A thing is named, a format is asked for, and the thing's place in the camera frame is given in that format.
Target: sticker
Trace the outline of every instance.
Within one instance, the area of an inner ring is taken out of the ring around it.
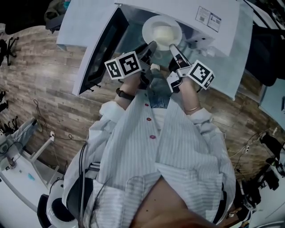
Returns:
[[[203,23],[204,25],[208,24],[208,21],[210,19],[211,12],[204,9],[203,7],[199,6],[196,20]]]
[[[192,76],[201,84],[204,84],[210,73],[211,72],[200,63],[197,63],[194,68],[191,68],[188,72],[189,76]]]
[[[119,68],[117,66],[116,61],[111,61],[109,63],[106,63],[106,67],[108,69],[109,75],[111,76],[111,78],[115,78],[115,77],[120,77],[121,73],[119,71]]]
[[[216,32],[219,32],[221,22],[222,22],[222,19],[220,19],[215,14],[211,13],[210,20],[208,22],[208,27],[212,28]]]
[[[222,19],[220,19],[218,16],[216,16],[215,14],[211,13],[210,11],[201,6],[199,6],[196,20],[210,27],[216,32],[219,32],[220,25],[222,22]]]
[[[137,58],[134,56],[133,53],[125,56],[124,58],[121,58],[119,62],[125,76],[139,69]]]

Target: black strap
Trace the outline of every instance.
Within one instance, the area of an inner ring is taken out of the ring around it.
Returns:
[[[121,98],[125,98],[125,99],[130,100],[130,101],[132,101],[134,99],[133,95],[126,94],[124,91],[121,91],[120,88],[117,88],[116,93]]]

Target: white shirt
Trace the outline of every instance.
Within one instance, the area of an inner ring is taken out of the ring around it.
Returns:
[[[205,109],[187,116],[180,105],[179,94],[172,95],[160,133],[143,90],[137,92],[126,111],[115,102],[102,105],[103,117],[90,127],[85,150],[85,168],[101,161],[84,214],[85,227],[129,227],[160,176],[189,210],[211,222],[224,186],[227,201],[222,218],[225,216],[235,196],[236,179],[223,134]],[[78,179],[78,161],[79,153],[65,175],[64,204]],[[94,200],[104,183],[94,216]]]

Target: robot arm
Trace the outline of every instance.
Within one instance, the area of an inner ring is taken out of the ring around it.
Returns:
[[[198,60],[191,64],[175,45],[170,45],[169,49],[173,56],[169,65],[171,74],[167,78],[171,91],[179,92],[178,86],[182,83],[183,77],[191,78],[206,90],[215,78],[213,71]]]

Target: white cable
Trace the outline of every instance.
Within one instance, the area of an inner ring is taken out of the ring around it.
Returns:
[[[243,148],[241,148],[238,152],[236,152],[233,156],[230,156],[229,158],[232,158],[232,157],[236,156],[236,155],[239,154],[241,151],[242,151],[243,154],[246,154],[246,153],[244,153],[244,148],[246,148],[246,147],[250,146],[251,144],[257,142],[262,134],[263,134],[263,132],[261,132],[261,133],[259,134],[257,140],[252,141],[252,142],[246,144]]]
[[[57,159],[57,154],[56,154],[56,152],[55,152],[54,143],[53,143],[53,151],[54,151],[54,154],[55,154],[55,158]]]

